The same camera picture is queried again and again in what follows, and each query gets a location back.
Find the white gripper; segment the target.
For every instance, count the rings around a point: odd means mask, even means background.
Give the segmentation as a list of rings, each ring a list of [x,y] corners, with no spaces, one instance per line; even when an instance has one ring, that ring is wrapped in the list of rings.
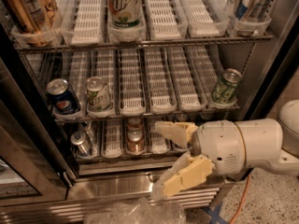
[[[154,127],[156,133],[179,147],[192,143],[195,157],[190,151],[184,153],[159,177],[152,186],[153,200],[166,200],[205,183],[214,169],[215,175],[232,175],[244,167],[243,138],[231,121],[210,121],[199,128],[193,122],[156,121]]]

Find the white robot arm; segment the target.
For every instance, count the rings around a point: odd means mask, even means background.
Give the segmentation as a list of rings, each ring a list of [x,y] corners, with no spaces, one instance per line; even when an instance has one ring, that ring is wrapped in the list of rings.
[[[299,101],[281,107],[276,119],[192,122],[157,121],[155,131],[186,152],[153,184],[151,198],[166,200],[206,182],[210,175],[234,175],[258,167],[299,175]]]

